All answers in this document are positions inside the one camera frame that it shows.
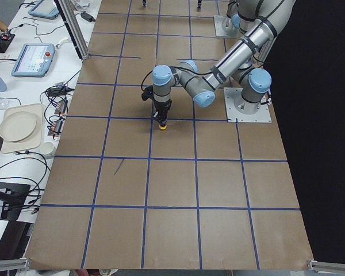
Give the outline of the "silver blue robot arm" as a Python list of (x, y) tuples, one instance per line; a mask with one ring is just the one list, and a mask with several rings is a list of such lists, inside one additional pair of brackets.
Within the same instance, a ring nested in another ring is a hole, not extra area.
[(152, 85), (146, 88), (143, 98), (153, 100), (153, 118), (160, 129), (167, 127), (167, 113), (171, 107), (171, 88), (181, 85), (200, 107), (205, 108), (215, 100), (215, 90), (229, 77), (241, 85), (241, 94), (234, 97), (234, 108), (245, 115), (257, 113), (262, 98), (271, 85), (270, 74), (252, 64), (257, 50), (277, 36), (276, 29), (268, 20), (257, 21), (255, 26), (214, 65), (209, 72), (199, 76), (192, 60), (176, 66), (158, 65), (152, 70)]

